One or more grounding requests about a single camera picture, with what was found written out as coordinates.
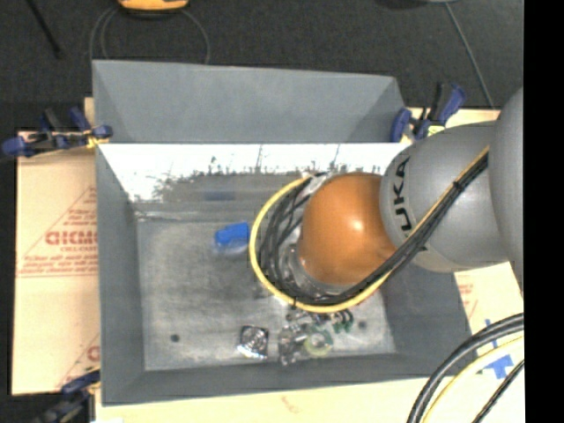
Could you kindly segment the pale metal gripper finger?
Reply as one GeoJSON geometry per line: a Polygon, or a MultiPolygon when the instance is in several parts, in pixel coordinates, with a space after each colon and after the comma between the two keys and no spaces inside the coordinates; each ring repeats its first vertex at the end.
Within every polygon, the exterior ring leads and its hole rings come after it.
{"type": "Polygon", "coordinates": [[[269,331],[255,325],[243,325],[240,332],[239,353],[247,359],[268,358],[269,331]]]}
{"type": "Polygon", "coordinates": [[[282,366],[290,366],[297,362],[301,347],[297,336],[289,330],[278,334],[278,362],[282,366]]]}

